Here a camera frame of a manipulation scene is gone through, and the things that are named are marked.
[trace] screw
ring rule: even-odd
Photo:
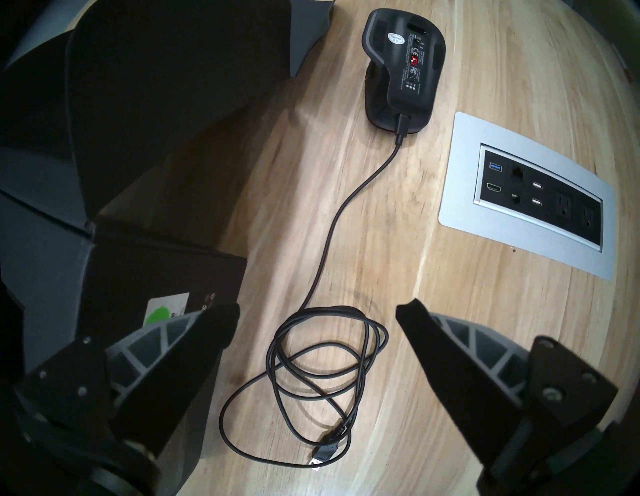
[[[562,391],[553,386],[547,386],[542,390],[542,396],[545,397],[547,401],[562,401],[564,395]]]
[[[598,382],[598,378],[595,376],[595,374],[592,374],[589,371],[583,372],[582,373],[582,378],[585,381],[590,382],[591,384],[595,384],[596,382]]]
[[[553,341],[549,341],[548,339],[538,339],[538,342],[545,346],[546,348],[555,348],[556,344]]]

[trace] green sticker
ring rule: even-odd
[[[153,312],[151,312],[151,315],[147,317],[147,320],[145,321],[145,326],[147,324],[153,324],[155,322],[165,321],[169,317],[171,317],[171,314],[169,313],[169,309],[167,307],[159,307],[155,309]]]

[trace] usb-a connector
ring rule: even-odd
[[[325,435],[320,439],[320,442],[329,441],[329,439],[331,439],[331,437],[329,437],[330,435],[331,434]],[[321,463],[331,460],[331,457],[336,451],[338,451],[338,441],[324,446],[317,446],[311,455],[309,465],[320,465]],[[312,470],[320,470],[320,467],[313,467]]]

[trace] computer mouse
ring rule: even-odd
[[[371,59],[365,76],[365,110],[376,126],[394,131],[400,114],[409,133],[431,118],[445,59],[440,30],[416,14],[378,8],[369,14],[362,47]]]

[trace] black usb cable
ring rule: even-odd
[[[289,316],[287,320],[278,328],[276,331],[271,344],[269,345],[269,349],[267,350],[266,363],[265,363],[265,371],[246,382],[244,385],[240,386],[236,392],[234,392],[227,402],[222,407],[220,411],[220,418],[218,421],[218,426],[220,428],[220,435],[224,442],[229,446],[233,451],[238,453],[245,458],[253,461],[260,461],[262,463],[270,463],[272,465],[279,465],[281,467],[294,467],[294,468],[313,468],[315,470],[323,467],[325,465],[330,465],[331,463],[335,463],[339,459],[341,459],[347,451],[349,451],[349,447],[351,446],[351,430],[353,429],[353,424],[355,423],[356,416],[358,415],[358,406],[360,405],[360,401],[362,400],[362,395],[364,393],[365,386],[365,377],[367,372],[371,370],[371,366],[375,361],[378,353],[382,351],[388,343],[389,334],[385,327],[373,321],[365,316],[360,310],[355,307],[349,307],[345,305],[338,305],[335,307],[312,307],[307,308],[307,305],[311,298],[313,297],[318,283],[320,282],[320,277],[322,276],[322,272],[324,269],[324,264],[326,263],[326,258],[329,254],[329,246],[331,245],[331,239],[333,237],[333,231],[335,230],[336,224],[338,223],[338,219],[340,215],[344,211],[344,209],[349,205],[349,203],[361,192],[367,185],[373,181],[387,166],[391,163],[391,161],[395,158],[402,142],[407,135],[408,127],[409,127],[410,118],[406,115],[400,114],[397,119],[396,125],[396,147],[394,151],[391,153],[389,158],[373,173],[369,176],[361,185],[359,185],[352,194],[350,194],[347,199],[340,205],[340,208],[336,212],[333,217],[333,221],[331,222],[331,227],[329,228],[329,233],[327,234],[326,241],[324,242],[324,250],[322,253],[322,257],[320,258],[320,263],[318,264],[318,269],[316,271],[316,277],[311,284],[311,288],[307,293],[307,297],[304,302],[300,306],[300,309]],[[347,319],[354,319],[357,321],[361,321],[364,325],[364,339],[362,340],[362,348],[358,352],[358,350],[351,348],[340,342],[329,341],[313,344],[308,346],[305,349],[291,355],[287,356],[282,349],[282,342],[286,338],[287,334],[291,329],[293,329],[298,324],[312,318],[318,316],[335,316],[335,317],[344,317]],[[373,350],[366,355],[367,348],[369,347],[369,340],[373,337],[374,339],[374,347]],[[333,372],[330,374],[316,374],[312,372],[305,371],[299,368],[293,362],[307,353],[319,349],[319,348],[341,348],[348,353],[351,353],[353,358],[356,359],[356,363],[350,367],[347,367],[341,371]],[[287,372],[292,374],[296,379],[300,380],[302,383],[306,384],[309,388],[311,388],[316,395],[314,396],[303,396],[300,394],[296,394],[287,389],[284,389],[283,386],[278,384],[276,380],[276,371],[280,368],[284,368]],[[321,389],[317,384],[315,384],[312,379],[332,379],[336,377],[341,377],[350,372],[356,371],[356,376],[352,382],[342,387],[341,389],[327,393],[323,389]],[[284,418],[287,427],[293,433],[293,435],[298,438],[301,442],[308,444],[314,447],[312,452],[312,460],[309,464],[302,463],[289,463],[286,461],[277,461],[277,460],[269,460],[267,458],[261,458],[259,456],[254,456],[252,454],[246,453],[236,447],[225,434],[224,428],[224,418],[225,412],[227,408],[231,404],[233,400],[235,400],[238,395],[247,389],[252,384],[258,382],[260,379],[268,377],[269,381],[273,386],[273,393],[276,398],[276,402],[278,403],[278,408],[280,409],[280,413]],[[353,406],[351,407],[349,413],[346,413],[334,400],[333,398],[340,396],[341,394],[346,393],[354,389],[354,401]],[[340,415],[340,422],[338,425],[333,428],[331,431],[327,432],[320,441],[313,441],[311,439],[305,438],[302,434],[300,434],[296,428],[291,423],[289,415],[287,414],[286,409],[282,403],[282,394],[285,396],[289,396],[290,398],[299,399],[302,401],[326,401],[329,403],[333,409],[338,412]],[[338,443],[346,438],[346,445],[343,450],[338,453],[335,457],[333,455],[338,450]]]

